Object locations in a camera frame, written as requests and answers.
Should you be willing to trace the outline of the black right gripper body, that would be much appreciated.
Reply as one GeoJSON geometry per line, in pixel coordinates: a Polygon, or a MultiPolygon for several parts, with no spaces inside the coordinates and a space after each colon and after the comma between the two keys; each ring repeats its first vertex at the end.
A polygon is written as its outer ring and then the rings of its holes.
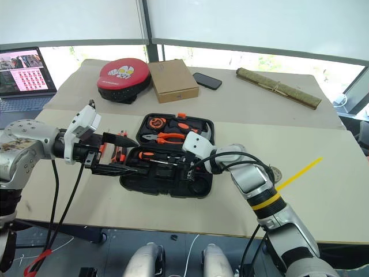
{"type": "Polygon", "coordinates": [[[197,162],[199,162],[200,159],[197,158],[193,153],[191,152],[185,152],[182,156],[182,163],[183,163],[183,172],[196,172],[196,173],[202,173],[203,168],[202,166],[195,166],[197,162]]]}

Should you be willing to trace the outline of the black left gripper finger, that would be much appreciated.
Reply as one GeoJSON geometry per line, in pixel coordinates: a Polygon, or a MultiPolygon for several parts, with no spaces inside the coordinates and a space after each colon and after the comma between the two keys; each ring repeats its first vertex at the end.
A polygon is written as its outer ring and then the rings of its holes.
{"type": "Polygon", "coordinates": [[[134,140],[124,137],[124,136],[115,136],[114,145],[117,147],[124,147],[124,148],[134,148],[138,147],[138,143],[136,143],[134,140]]]}
{"type": "Polygon", "coordinates": [[[116,164],[116,163],[109,164],[108,169],[109,169],[110,176],[127,176],[127,175],[136,174],[139,172],[139,169],[137,168],[129,167],[123,164],[116,164]]]}

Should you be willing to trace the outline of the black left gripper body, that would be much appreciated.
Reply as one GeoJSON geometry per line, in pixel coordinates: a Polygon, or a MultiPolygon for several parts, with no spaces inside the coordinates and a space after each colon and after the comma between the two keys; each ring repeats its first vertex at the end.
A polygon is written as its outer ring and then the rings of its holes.
{"type": "Polygon", "coordinates": [[[116,170],[113,169],[113,166],[100,164],[102,155],[100,147],[114,142],[115,135],[112,133],[92,134],[87,139],[74,143],[73,160],[83,164],[94,175],[115,175],[116,170]]]}

